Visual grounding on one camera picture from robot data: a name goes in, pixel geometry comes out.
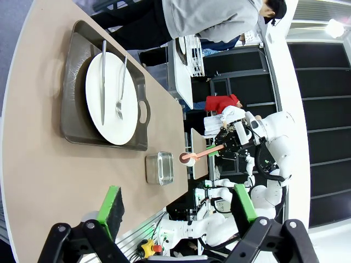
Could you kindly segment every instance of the person in red shirt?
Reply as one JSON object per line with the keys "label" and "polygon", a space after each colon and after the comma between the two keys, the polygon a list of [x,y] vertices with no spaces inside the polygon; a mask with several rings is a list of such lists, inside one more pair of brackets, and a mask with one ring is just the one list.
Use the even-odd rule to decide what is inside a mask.
{"label": "person in red shirt", "polygon": [[[179,100],[179,102],[185,106],[183,112],[190,111],[185,101]],[[217,114],[221,114],[227,106],[242,108],[240,100],[231,94],[229,96],[207,96],[206,101],[195,102],[193,110],[216,111]]]}

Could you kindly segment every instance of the ceiling light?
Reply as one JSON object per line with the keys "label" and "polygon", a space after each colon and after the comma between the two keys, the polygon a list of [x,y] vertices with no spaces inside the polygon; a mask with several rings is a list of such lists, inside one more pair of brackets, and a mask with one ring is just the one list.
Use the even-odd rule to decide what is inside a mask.
{"label": "ceiling light", "polygon": [[328,25],[325,27],[325,31],[333,38],[340,37],[344,34],[344,26],[342,23],[336,21],[335,19],[329,20]]}

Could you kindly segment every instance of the red shirt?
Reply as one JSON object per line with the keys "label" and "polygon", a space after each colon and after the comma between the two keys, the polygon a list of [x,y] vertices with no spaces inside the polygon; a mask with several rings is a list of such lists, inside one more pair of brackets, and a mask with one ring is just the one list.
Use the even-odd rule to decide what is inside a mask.
{"label": "red shirt", "polygon": [[236,106],[238,99],[234,94],[229,96],[207,96],[205,111],[216,111],[221,114],[227,106]]}

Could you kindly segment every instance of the person in gray sweatshirt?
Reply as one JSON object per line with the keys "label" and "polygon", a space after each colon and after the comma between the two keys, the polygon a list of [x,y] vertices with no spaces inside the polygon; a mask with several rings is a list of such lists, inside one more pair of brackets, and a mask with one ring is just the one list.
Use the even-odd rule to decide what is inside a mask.
{"label": "person in gray sweatshirt", "polygon": [[104,29],[123,26],[110,35],[130,50],[159,47],[187,35],[229,42],[253,29],[259,15],[267,24],[285,13],[284,0],[141,0],[92,19]]}

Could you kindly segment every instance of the brown stick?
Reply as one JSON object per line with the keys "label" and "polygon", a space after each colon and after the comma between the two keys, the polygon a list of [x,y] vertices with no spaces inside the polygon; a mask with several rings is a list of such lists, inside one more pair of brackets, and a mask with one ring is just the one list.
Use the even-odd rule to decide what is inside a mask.
{"label": "brown stick", "polygon": [[[203,152],[199,152],[199,153],[197,153],[196,155],[197,155],[198,158],[201,158],[201,157],[203,157],[203,156],[209,155],[209,154],[212,153],[212,152],[219,151],[219,150],[221,150],[221,149],[223,149],[223,148],[224,148],[224,145],[218,145],[218,146],[216,146],[216,147],[214,147],[214,148],[205,150],[205,151],[203,151]],[[188,159],[188,158],[191,158],[191,157],[192,157],[192,156],[190,155],[190,153],[188,153],[187,155],[183,155],[183,156],[182,156],[182,159],[185,160],[185,159]]]}

